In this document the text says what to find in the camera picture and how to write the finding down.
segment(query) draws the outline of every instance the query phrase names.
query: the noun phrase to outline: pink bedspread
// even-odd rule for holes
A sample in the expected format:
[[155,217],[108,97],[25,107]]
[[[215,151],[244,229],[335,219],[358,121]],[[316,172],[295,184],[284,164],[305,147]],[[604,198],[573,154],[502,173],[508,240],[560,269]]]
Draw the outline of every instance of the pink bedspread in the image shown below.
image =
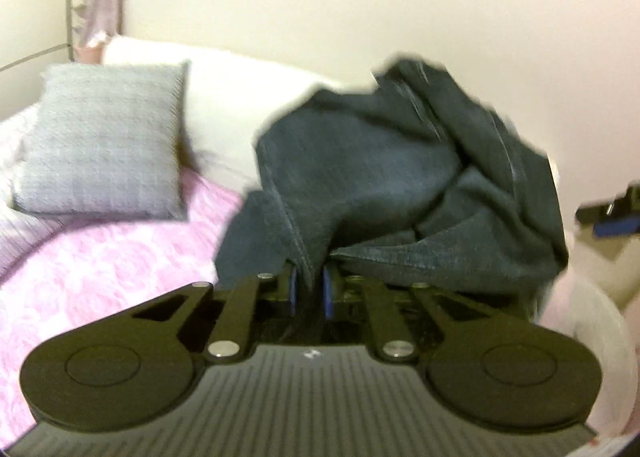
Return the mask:
[[18,385],[31,349],[193,281],[216,280],[212,256],[241,200],[188,170],[182,181],[188,222],[66,231],[0,285],[0,448],[34,423]]

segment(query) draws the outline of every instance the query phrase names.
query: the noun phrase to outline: ribbed black surface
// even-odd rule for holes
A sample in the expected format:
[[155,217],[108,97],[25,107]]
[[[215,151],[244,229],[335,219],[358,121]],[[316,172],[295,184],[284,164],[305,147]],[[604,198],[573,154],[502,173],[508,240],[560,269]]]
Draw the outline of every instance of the ribbed black surface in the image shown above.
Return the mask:
[[87,435],[47,424],[11,457],[561,457],[586,428],[506,435],[460,419],[409,367],[364,347],[260,347],[244,363],[209,369],[171,413],[127,431]]

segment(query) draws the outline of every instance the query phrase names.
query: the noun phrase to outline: wall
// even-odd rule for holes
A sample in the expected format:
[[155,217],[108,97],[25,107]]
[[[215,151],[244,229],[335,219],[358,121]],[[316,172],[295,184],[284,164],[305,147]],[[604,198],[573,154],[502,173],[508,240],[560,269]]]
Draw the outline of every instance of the wall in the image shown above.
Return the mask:
[[69,60],[67,0],[0,0],[0,120],[34,103],[40,73]]
[[398,52],[509,116],[579,203],[640,177],[640,0],[125,0],[134,37],[229,48],[343,80]]

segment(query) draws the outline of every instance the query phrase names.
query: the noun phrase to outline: metal pin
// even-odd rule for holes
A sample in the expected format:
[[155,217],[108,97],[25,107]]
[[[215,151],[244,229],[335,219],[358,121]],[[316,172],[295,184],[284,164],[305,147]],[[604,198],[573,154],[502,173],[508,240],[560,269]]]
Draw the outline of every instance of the metal pin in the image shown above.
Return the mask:
[[382,347],[382,351],[392,358],[405,358],[411,356],[414,353],[414,344],[404,340],[394,340],[392,342],[385,343]]
[[235,356],[240,352],[240,345],[236,342],[222,340],[214,342],[207,347],[209,354],[216,358],[228,358],[229,356]]

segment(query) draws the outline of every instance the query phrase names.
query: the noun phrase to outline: jeans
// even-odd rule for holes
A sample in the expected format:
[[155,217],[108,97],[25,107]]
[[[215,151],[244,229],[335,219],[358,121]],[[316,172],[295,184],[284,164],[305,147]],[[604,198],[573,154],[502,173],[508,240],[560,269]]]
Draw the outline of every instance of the jeans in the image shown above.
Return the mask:
[[220,287],[285,260],[387,283],[535,295],[566,267],[546,157],[446,70],[400,58],[372,94],[317,91],[255,150],[249,193],[216,257]]

